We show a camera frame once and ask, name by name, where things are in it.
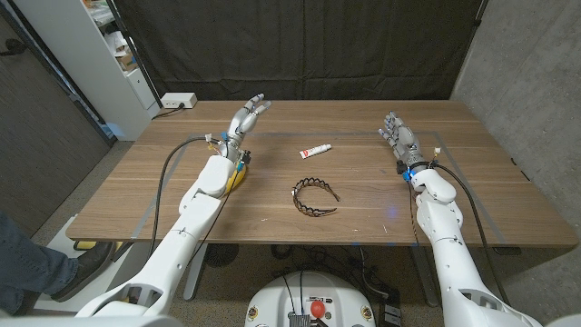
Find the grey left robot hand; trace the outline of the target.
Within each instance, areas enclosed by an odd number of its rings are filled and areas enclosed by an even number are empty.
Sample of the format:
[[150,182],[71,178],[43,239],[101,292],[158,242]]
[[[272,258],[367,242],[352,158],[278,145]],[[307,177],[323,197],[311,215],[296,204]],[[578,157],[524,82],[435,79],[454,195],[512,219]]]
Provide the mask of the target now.
[[271,106],[271,101],[266,101],[264,104],[261,104],[263,99],[264,94],[255,95],[233,116],[228,131],[225,134],[225,140],[220,145],[222,157],[232,162],[238,160],[240,146],[245,135],[253,130],[259,116]]

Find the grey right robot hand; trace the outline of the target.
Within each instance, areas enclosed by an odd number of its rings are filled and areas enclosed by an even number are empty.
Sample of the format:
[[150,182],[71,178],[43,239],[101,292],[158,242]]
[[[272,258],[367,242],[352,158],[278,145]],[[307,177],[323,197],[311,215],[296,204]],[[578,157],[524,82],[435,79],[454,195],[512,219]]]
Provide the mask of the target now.
[[419,139],[411,129],[391,111],[385,116],[385,128],[379,129],[379,134],[388,142],[397,159],[397,173],[409,177],[427,168]]

